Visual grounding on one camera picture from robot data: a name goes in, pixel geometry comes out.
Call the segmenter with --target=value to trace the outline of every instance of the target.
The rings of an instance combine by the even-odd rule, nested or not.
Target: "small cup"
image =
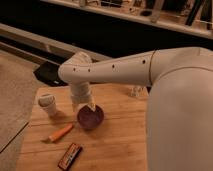
[[[38,99],[39,106],[49,115],[53,117],[57,113],[55,97],[52,94],[44,94]]]

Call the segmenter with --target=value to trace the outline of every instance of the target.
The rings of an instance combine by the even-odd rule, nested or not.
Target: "black dot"
[[[151,14],[152,14],[151,11],[142,11],[142,12],[140,13],[140,15],[142,15],[142,16],[150,16]]]

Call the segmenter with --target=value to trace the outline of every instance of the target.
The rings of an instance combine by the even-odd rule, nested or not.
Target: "purple bowl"
[[[79,124],[87,130],[96,128],[104,119],[103,110],[96,105],[96,110],[92,111],[88,106],[82,107],[78,114],[77,120]]]

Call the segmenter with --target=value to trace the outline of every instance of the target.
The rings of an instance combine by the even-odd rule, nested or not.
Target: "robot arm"
[[[151,86],[174,57],[184,53],[197,55],[199,50],[200,48],[158,50],[97,63],[92,63],[86,53],[78,52],[60,66],[59,76],[70,85],[73,104],[89,103],[89,82]]]
[[[157,50],[91,63],[77,53],[59,68],[72,101],[91,101],[92,82],[152,85],[146,115],[149,171],[213,170],[213,53]]]

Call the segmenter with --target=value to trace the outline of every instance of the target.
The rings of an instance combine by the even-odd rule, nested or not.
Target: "wooden cutting board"
[[[17,171],[59,171],[57,164],[72,142],[83,147],[72,171],[147,171],[145,111],[148,95],[144,89],[139,98],[131,97],[132,87],[92,85],[93,97],[105,113],[102,124],[92,131],[83,130],[77,123],[69,87],[40,88],[25,132]],[[46,93],[56,98],[61,111],[57,118],[50,119],[37,104],[38,97]],[[55,144],[41,142],[70,122],[74,128],[60,141]]]

